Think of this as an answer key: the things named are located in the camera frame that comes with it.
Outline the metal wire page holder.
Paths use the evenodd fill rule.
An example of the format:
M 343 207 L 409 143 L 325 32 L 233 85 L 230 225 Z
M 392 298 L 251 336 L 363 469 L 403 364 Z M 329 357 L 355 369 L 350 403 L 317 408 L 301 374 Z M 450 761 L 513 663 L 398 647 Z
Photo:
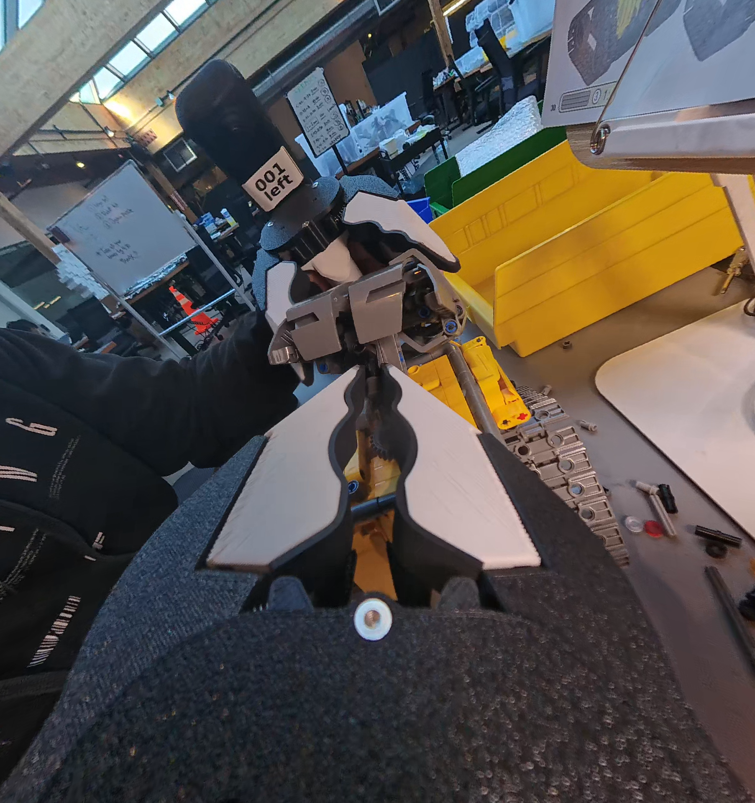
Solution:
M 615 99 L 615 95 L 617 95 L 617 92 L 622 87 L 622 83 L 623 83 L 623 79 L 624 79 L 625 73 L 629 70 L 629 68 L 630 68 L 630 66 L 631 66 L 631 64 L 633 62 L 633 58 L 636 55 L 639 46 L 642 44 L 642 41 L 643 41 L 644 37 L 648 33 L 648 29 L 652 24 L 653 17 L 658 13 L 659 8 L 662 5 L 662 3 L 663 3 L 662 1 L 656 1 L 654 3 L 653 9 L 651 10 L 651 12 L 650 12 L 650 14 L 649 14 L 649 16 L 648 16 L 648 18 L 647 18 L 647 20 L 645 22 L 645 25 L 643 27 L 642 33 L 639 35 L 639 37 L 637 39 L 637 42 L 636 42 L 636 44 L 634 45 L 634 47 L 632 49 L 631 55 L 629 56 L 625 66 L 623 67 L 622 73 L 619 76 L 619 78 L 618 78 L 618 80 L 617 80 L 617 82 L 615 84 L 615 87 L 613 88 L 613 91 L 612 91 L 611 95 L 609 96 L 609 99 L 606 102 L 606 104 L 605 104 L 605 106 L 603 108 L 603 111 L 601 112 L 601 115 L 600 115 L 600 117 L 599 117 L 594 129 L 593 129 L 593 134 L 591 135 L 590 141 L 589 141 L 590 153 L 593 156 L 601 155 L 603 153 L 603 151 L 604 151 L 605 143 L 606 143 L 609 135 L 611 134 L 610 124 L 608 124 L 606 122 L 606 119 L 607 119 L 607 117 L 609 115 L 610 107 L 613 105 L 613 101 Z

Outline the black axle rod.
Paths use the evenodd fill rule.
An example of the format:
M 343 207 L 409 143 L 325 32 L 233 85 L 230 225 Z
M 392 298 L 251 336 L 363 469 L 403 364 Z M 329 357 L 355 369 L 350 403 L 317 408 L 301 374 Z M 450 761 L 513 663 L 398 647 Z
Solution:
M 713 594 L 724 611 L 736 642 L 739 644 L 742 653 L 755 676 L 755 639 L 746 627 L 730 591 L 719 573 L 713 566 L 704 567 L 704 575 L 708 579 Z

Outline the dark background table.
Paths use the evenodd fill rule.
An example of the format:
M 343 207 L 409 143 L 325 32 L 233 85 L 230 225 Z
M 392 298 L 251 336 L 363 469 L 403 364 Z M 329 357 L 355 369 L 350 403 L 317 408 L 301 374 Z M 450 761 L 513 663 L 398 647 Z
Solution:
M 448 123 L 465 127 L 496 122 L 516 100 L 543 100 L 551 39 L 531 43 L 506 54 L 507 66 L 497 69 L 478 49 L 481 63 L 472 69 L 451 63 L 432 79 L 435 100 Z

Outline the white book stand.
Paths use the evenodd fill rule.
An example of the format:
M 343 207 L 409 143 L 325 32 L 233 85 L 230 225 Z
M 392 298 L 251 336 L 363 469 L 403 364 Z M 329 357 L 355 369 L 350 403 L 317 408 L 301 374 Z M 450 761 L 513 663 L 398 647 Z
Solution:
M 611 115 L 588 166 L 707 168 L 755 273 L 755 98 Z M 601 395 L 755 541 L 755 318 L 731 306 L 629 350 L 596 374 Z

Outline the paper sign on stand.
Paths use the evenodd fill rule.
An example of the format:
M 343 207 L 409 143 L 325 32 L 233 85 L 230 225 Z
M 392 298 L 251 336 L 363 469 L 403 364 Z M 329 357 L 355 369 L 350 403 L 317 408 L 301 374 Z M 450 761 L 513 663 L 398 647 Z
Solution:
M 321 66 L 316 67 L 286 98 L 315 158 L 338 146 L 350 135 Z

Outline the cluttered background table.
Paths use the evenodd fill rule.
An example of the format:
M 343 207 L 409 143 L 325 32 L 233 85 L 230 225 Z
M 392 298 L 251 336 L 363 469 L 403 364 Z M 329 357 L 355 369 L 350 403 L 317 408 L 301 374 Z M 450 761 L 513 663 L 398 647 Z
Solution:
M 421 124 L 414 133 L 409 127 L 416 123 L 406 100 L 406 92 L 398 95 L 387 104 L 380 106 L 362 122 L 350 127 L 349 135 L 338 143 L 339 154 L 346 166 L 370 155 L 381 148 L 389 157 L 401 153 L 405 146 L 412 146 L 423 136 L 431 133 L 433 125 Z

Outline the instruction booklet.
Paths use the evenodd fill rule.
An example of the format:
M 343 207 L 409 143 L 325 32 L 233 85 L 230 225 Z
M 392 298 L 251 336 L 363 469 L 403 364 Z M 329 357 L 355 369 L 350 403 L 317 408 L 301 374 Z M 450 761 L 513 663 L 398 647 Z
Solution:
M 755 1 L 556 2 L 542 121 L 755 98 Z

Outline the yellow grey brick robot model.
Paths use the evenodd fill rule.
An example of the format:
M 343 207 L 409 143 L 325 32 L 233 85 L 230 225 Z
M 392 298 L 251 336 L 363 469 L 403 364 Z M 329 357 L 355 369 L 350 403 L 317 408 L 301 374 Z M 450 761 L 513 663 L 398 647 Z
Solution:
M 319 365 L 332 362 L 331 369 L 339 371 L 340 376 L 351 368 L 360 369 L 360 414 L 356 420 L 357 448 L 353 457 L 360 456 L 360 444 L 364 441 L 367 462 L 379 458 L 396 464 L 398 482 L 400 468 L 384 440 L 384 367 L 399 368 L 416 382 L 412 375 L 417 369 L 444 358 L 453 372 L 464 368 L 472 375 L 466 358 L 461 354 L 462 347 L 451 345 L 453 337 L 463 330 L 464 317 L 461 302 L 443 273 L 413 249 L 397 257 L 382 271 L 337 284 L 321 294 L 309 296 L 288 311 L 287 323 L 294 343 L 306 361 Z M 453 350 L 463 357 L 461 362 L 452 362 L 450 352 Z M 525 587 L 537 581 L 546 587 L 564 588 L 563 594 L 576 598 L 578 607 L 608 612 L 613 607 L 624 605 L 632 588 L 601 541 L 508 449 L 504 440 L 506 435 L 494 420 L 488 403 L 475 402 L 472 407 L 467 396 L 465 400 L 472 418 L 464 418 L 457 410 L 439 401 L 483 434 L 497 438 L 520 464 L 512 479 L 511 496 L 542 558 L 538 572 L 486 575 L 481 581 L 493 577 L 522 577 Z M 389 503 L 393 516 L 395 492 L 392 492 Z M 351 502 L 350 512 L 354 539 L 356 522 Z M 388 550 L 392 525 L 393 518 L 386 560 L 396 594 Z M 356 570 L 353 540 L 352 560 L 354 572 L 349 601 Z M 307 592 L 301 580 L 296 579 Z M 322 607 L 339 608 L 349 603 L 315 603 L 310 595 L 309 598 Z

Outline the white storage box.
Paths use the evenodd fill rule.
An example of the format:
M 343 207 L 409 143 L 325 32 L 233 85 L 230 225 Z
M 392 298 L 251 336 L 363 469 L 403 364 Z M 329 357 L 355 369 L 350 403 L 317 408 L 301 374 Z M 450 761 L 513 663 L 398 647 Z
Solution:
M 478 31 L 486 20 L 506 49 L 514 49 L 552 29 L 555 1 L 482 1 L 466 15 L 470 45 L 478 45 Z

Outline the whiteboard on stand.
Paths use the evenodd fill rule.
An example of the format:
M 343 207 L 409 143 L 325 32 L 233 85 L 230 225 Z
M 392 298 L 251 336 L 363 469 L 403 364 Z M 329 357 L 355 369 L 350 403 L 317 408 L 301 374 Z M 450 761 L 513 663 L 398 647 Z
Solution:
M 174 327 L 158 332 L 133 309 L 125 291 L 192 248 L 201 247 L 232 293 L 254 310 L 243 287 L 188 221 L 165 206 L 133 161 L 125 162 L 46 230 L 166 348 L 171 348 L 165 338 Z

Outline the grey desk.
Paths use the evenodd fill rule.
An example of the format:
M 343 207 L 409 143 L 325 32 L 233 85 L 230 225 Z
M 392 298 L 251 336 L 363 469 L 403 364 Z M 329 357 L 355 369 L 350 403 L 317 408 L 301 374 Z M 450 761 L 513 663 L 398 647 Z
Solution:
M 525 481 L 545 567 L 479 601 L 231 614 L 184 638 L 35 801 L 755 801 L 755 680 L 700 568 L 632 585 Z

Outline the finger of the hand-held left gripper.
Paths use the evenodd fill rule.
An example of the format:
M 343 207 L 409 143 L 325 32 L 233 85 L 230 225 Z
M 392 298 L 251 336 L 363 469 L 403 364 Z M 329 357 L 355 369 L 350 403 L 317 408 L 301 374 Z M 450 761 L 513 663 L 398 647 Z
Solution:
M 352 241 L 376 250 L 378 256 L 397 256 L 414 249 L 441 271 L 457 273 L 461 269 L 443 239 L 405 200 L 361 189 L 344 205 L 342 222 Z
M 294 343 L 287 313 L 310 296 L 311 282 L 296 262 L 281 262 L 266 273 L 266 321 L 272 329 L 268 360 L 272 366 L 290 365 L 305 386 L 314 381 L 312 362 L 306 361 Z

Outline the orange traffic cone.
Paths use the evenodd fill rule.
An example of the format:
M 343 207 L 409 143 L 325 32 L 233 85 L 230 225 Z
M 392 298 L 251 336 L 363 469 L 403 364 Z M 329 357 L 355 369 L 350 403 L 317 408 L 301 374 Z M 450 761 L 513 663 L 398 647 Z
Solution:
M 212 334 L 212 330 L 217 324 L 220 323 L 220 319 L 218 317 L 211 317 L 205 312 L 199 312 L 194 306 L 192 306 L 192 303 L 188 297 L 179 291 L 175 286 L 170 285 L 169 291 L 184 312 L 185 317 L 189 319 L 194 333 L 198 336 L 207 336 Z

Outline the black office chair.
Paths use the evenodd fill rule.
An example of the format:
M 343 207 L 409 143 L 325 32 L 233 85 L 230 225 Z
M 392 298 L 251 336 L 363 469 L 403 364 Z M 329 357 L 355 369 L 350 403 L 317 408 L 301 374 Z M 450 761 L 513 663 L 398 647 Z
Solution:
M 524 89 L 523 66 L 520 59 L 513 60 L 500 43 L 490 19 L 486 19 L 476 32 L 478 45 L 494 69 L 499 84 L 499 111 L 508 112 L 520 99 Z

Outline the clear plastic bag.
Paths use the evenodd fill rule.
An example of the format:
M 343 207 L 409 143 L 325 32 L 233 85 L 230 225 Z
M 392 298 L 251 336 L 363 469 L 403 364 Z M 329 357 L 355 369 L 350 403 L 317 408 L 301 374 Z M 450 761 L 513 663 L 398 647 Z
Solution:
M 456 154 L 460 176 L 471 174 L 542 130 L 539 104 L 535 96 L 529 95 Z

